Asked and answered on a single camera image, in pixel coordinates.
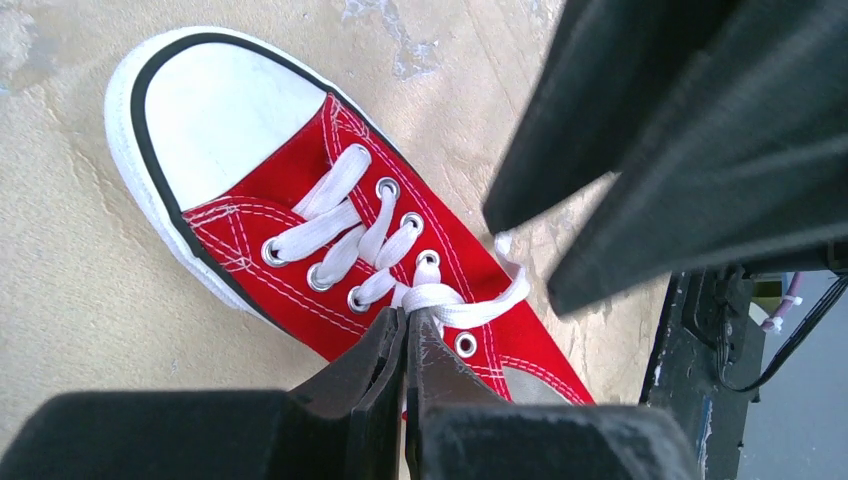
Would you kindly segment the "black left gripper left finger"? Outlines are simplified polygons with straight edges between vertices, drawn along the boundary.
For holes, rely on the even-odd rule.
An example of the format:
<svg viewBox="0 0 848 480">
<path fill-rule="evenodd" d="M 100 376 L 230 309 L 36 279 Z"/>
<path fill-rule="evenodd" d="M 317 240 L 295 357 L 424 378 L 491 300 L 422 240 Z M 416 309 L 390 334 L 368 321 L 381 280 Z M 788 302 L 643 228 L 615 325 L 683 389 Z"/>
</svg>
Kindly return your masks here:
<svg viewBox="0 0 848 480">
<path fill-rule="evenodd" d="M 394 479 L 406 323 L 382 310 L 291 391 L 72 392 L 44 403 L 5 479 Z"/>
</svg>

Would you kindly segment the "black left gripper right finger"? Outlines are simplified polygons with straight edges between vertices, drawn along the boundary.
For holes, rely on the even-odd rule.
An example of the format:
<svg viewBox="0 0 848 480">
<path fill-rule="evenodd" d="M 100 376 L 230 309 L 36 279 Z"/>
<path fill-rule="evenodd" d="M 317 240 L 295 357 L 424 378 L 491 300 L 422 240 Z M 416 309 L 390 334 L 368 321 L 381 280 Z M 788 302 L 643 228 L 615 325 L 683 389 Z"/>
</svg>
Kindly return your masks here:
<svg viewBox="0 0 848 480">
<path fill-rule="evenodd" d="M 665 411 L 516 405 L 408 319 L 406 460 L 414 479 L 696 479 L 693 449 Z"/>
</svg>

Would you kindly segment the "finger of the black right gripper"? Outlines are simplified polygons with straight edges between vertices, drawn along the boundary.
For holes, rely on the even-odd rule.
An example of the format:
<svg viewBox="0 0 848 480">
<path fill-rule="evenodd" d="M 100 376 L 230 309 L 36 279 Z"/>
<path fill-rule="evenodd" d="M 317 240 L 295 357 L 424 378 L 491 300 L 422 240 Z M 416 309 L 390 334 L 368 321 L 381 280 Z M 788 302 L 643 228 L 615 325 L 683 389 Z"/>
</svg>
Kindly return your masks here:
<svg viewBox="0 0 848 480">
<path fill-rule="evenodd" d="M 617 171 L 673 81 L 733 1 L 568 1 L 483 205 L 511 230 Z"/>
<path fill-rule="evenodd" d="M 557 314 L 846 242 L 846 3 L 736 1 L 698 43 L 551 274 Z"/>
</svg>

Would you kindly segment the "white shoelace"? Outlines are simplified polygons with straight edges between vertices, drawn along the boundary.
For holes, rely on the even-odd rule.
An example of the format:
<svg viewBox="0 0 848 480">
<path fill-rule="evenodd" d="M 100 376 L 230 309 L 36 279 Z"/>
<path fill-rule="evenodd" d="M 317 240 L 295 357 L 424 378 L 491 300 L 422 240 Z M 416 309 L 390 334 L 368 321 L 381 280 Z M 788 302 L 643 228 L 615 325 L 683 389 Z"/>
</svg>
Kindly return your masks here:
<svg viewBox="0 0 848 480">
<path fill-rule="evenodd" d="M 439 330 L 446 327 L 465 330 L 481 327 L 524 301 L 530 292 L 524 266 L 507 259 L 511 243 L 507 236 L 495 239 L 496 256 L 511 283 L 493 300 L 467 303 L 441 280 L 440 258 L 432 250 L 418 254 L 414 280 L 407 286 L 398 281 L 391 268 L 398 265 L 423 234 L 425 222 L 415 213 L 405 214 L 395 232 L 389 230 L 400 188 L 389 177 L 376 186 L 380 210 L 371 226 L 366 226 L 349 196 L 371 164 L 368 150 L 354 144 L 294 208 L 304 223 L 266 240 L 261 248 L 263 261 L 282 267 L 303 260 L 322 247 L 329 250 L 307 271 L 307 283 L 317 292 L 339 283 L 362 260 L 374 268 L 363 284 L 353 287 L 347 298 L 349 308 L 364 313 L 386 296 L 392 305 L 407 313 L 423 311 L 432 316 Z"/>
</svg>

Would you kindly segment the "red canvas sneaker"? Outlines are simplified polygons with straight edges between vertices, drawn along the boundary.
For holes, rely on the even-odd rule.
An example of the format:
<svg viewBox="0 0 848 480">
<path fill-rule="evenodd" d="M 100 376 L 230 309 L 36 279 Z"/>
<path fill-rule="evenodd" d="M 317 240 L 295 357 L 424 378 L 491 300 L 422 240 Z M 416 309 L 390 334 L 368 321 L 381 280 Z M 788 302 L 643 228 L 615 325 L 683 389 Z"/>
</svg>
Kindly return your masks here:
<svg viewBox="0 0 848 480">
<path fill-rule="evenodd" d="M 348 95 L 284 51 L 219 27 L 159 34 L 117 66 L 104 125 L 147 220 L 230 307 L 328 361 L 400 309 L 508 401 L 592 403 L 528 303 L 510 236 L 485 246 Z"/>
</svg>

